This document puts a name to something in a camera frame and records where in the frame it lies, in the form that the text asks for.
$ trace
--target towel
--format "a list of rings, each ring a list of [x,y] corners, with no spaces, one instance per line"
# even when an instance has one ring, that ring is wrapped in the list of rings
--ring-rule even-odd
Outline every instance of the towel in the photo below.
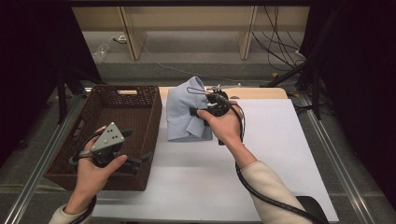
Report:
[[[207,98],[202,94],[188,92],[187,88],[205,90],[204,83],[198,77],[192,77],[185,83],[169,90],[166,101],[166,120],[168,141],[198,142],[210,141],[213,133],[200,118],[190,115],[190,108],[207,108]]]

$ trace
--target wicker basket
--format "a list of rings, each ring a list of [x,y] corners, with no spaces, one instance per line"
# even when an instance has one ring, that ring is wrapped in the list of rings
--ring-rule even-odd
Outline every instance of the wicker basket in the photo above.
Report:
[[[120,130],[133,130],[132,135],[125,138],[120,150],[122,154],[138,158],[154,152],[162,109],[156,86],[95,86],[45,177],[64,189],[74,189],[77,171],[69,164],[69,159],[87,138],[110,122],[115,122]],[[151,162],[143,162],[137,175],[116,172],[104,189],[143,191],[150,168]]]

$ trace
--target black cord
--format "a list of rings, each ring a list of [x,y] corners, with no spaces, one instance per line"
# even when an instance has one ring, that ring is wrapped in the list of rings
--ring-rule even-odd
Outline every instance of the black cord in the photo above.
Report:
[[[259,43],[259,45],[265,49],[269,54],[272,54],[274,57],[278,58],[281,62],[287,64],[288,66],[290,66],[291,68],[293,68],[294,66],[289,64],[288,62],[284,61],[283,59],[281,59],[279,56],[277,56],[275,53],[273,53],[269,48],[265,47],[264,44],[259,40],[259,38],[257,38],[257,36],[253,34],[253,37],[256,39],[257,43]],[[271,67],[273,67],[275,70],[279,70],[279,71],[283,71],[283,72],[289,72],[289,70],[285,70],[285,69],[281,69],[281,68],[276,68],[274,67],[273,64],[271,64],[270,58],[269,58],[269,54],[268,54],[268,63],[271,65]]]
[[[302,112],[312,109],[312,105],[300,106],[293,103],[294,110],[296,111],[297,116],[299,116]]]
[[[265,13],[267,14],[268,20],[270,21],[272,28],[273,28],[273,34],[271,36],[271,41],[270,41],[270,45],[269,45],[268,49],[271,48],[271,43],[273,42],[274,35],[276,35],[278,43],[279,43],[280,52],[282,53],[282,55],[283,55],[285,61],[287,62],[287,64],[289,64],[288,60],[286,59],[285,54],[283,53],[281,44],[283,45],[284,50],[286,51],[286,53],[288,54],[289,57],[290,57],[290,55],[289,55],[288,51],[286,50],[286,48],[285,48],[285,46],[284,46],[284,44],[283,44],[283,42],[282,42],[282,40],[281,40],[281,38],[279,36],[279,33],[277,32],[277,17],[278,17],[278,14],[279,14],[279,7],[275,7],[275,23],[273,23],[273,21],[271,20],[271,17],[269,15],[266,7],[264,7],[264,10],[265,10]],[[294,66],[292,66],[292,65],[290,65],[290,66],[294,68],[295,67],[295,62],[293,61],[292,58],[291,58],[291,61],[293,62]]]
[[[242,118],[239,116],[238,112],[235,110],[235,108],[233,108],[233,106],[230,104],[230,102],[227,99],[225,99],[222,96],[220,96],[218,99],[220,99],[224,104],[229,106],[231,108],[231,110],[235,113],[236,117],[238,118],[240,129],[241,129],[240,137],[241,137],[241,141],[243,141],[243,138],[244,138],[244,135],[243,135],[244,131],[243,130],[245,130],[245,126],[242,126]],[[239,180],[241,181],[242,185],[247,189],[247,191],[249,191],[256,198],[262,200],[265,203],[269,203],[269,204],[271,204],[273,206],[276,206],[276,207],[282,208],[284,210],[290,211],[290,212],[292,212],[292,213],[294,213],[294,214],[296,214],[298,216],[305,217],[305,218],[313,221],[313,223],[322,224],[322,222],[317,217],[312,216],[311,214],[305,212],[302,209],[296,208],[296,207],[291,206],[289,204],[281,203],[281,202],[279,202],[277,200],[268,198],[268,197],[260,194],[257,190],[255,190],[253,187],[251,187],[249,185],[249,183],[246,181],[246,179],[242,176],[241,169],[239,168],[239,166],[238,166],[238,164],[236,162],[235,162],[235,169],[236,169],[236,173],[237,173],[237,175],[239,177]]]
[[[300,45],[298,45],[298,44],[294,41],[294,39],[293,39],[293,37],[291,37],[289,31],[287,31],[286,33],[288,33],[288,36],[290,37],[291,41],[293,41],[293,43],[294,43],[298,48],[300,48]]]
[[[78,218],[74,219],[70,224],[78,224],[84,221],[93,211],[93,208],[96,206],[96,195],[93,196],[90,205],[88,206],[87,210]]]
[[[71,161],[77,165],[78,160],[80,159],[79,153],[80,153],[82,150],[84,150],[85,145],[87,145],[87,143],[89,143],[94,137],[96,137],[96,136],[98,136],[98,135],[101,135],[102,133],[103,133],[103,131],[94,133],[94,134],[91,135],[87,140],[85,140],[85,142],[82,143],[82,144],[78,147],[78,149],[76,150],[76,154],[73,156],[73,158],[71,159]]]
[[[271,40],[271,38],[268,37],[268,35],[266,35],[264,31],[262,31],[262,35],[263,35],[265,38]],[[292,45],[288,45],[288,44],[285,44],[285,43],[281,43],[281,44],[282,44],[283,46],[286,46],[286,47],[291,48],[291,49],[297,49],[296,47],[294,47],[294,46],[292,46]]]

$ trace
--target white table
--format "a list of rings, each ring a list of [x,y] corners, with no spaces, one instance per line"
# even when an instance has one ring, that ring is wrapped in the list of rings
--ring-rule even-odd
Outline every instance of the white table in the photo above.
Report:
[[[272,167],[295,195],[315,198],[338,222],[329,195],[288,99],[238,100],[247,126],[244,143]],[[166,101],[146,191],[102,191],[93,217],[160,222],[260,222],[239,182],[234,160],[218,140],[171,143]]]

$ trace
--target white sleeve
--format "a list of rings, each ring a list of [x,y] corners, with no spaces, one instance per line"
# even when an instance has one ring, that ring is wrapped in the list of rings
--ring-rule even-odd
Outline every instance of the white sleeve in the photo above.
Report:
[[[62,205],[52,215],[52,219],[49,221],[49,224],[68,224],[81,216],[84,212],[81,212],[79,214],[75,215],[68,215],[64,212],[64,208],[66,207],[66,204]],[[90,219],[91,215],[89,215],[85,220],[83,220],[81,223],[88,223],[88,220]]]
[[[296,197],[284,185],[279,176],[261,161],[251,163],[242,170],[242,176],[251,187],[260,194],[282,203],[304,210]],[[257,212],[263,223],[270,224],[307,224],[308,219],[293,214],[287,210],[265,203],[251,195]]]

